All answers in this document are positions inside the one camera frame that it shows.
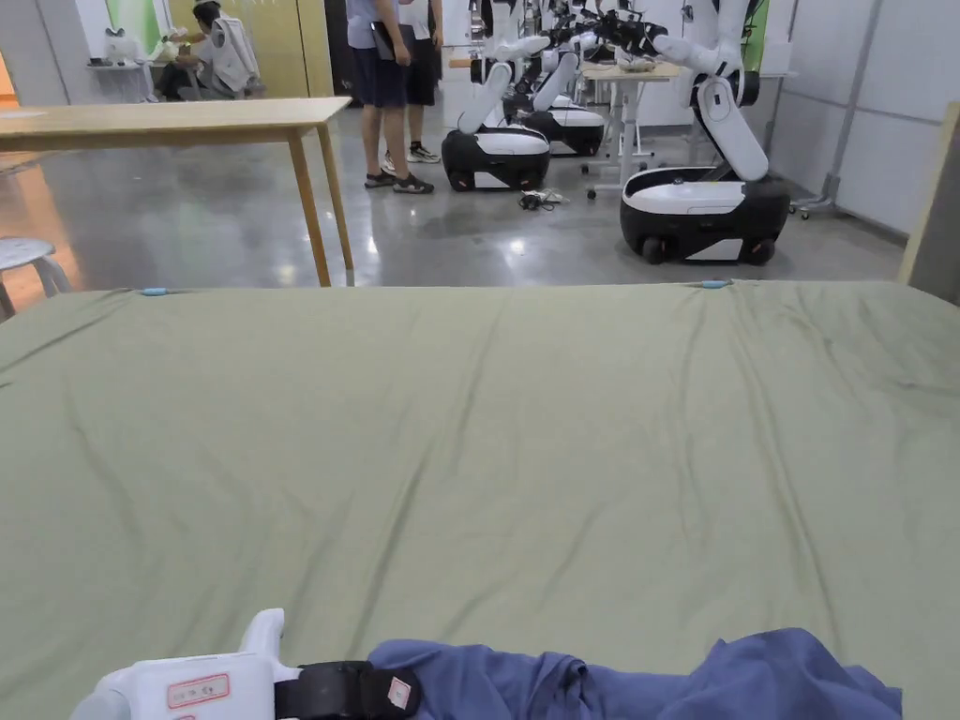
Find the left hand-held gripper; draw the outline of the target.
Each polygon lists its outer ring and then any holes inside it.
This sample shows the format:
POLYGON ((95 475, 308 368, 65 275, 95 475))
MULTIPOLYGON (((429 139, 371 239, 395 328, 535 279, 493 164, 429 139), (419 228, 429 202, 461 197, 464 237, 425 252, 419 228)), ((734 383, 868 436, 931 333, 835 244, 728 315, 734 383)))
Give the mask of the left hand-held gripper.
POLYGON ((298 678, 299 719, 410 719, 422 684, 367 661, 297 668, 280 662, 285 612, 257 612, 231 653, 149 659, 98 681, 72 719, 276 719, 276 684, 298 678))

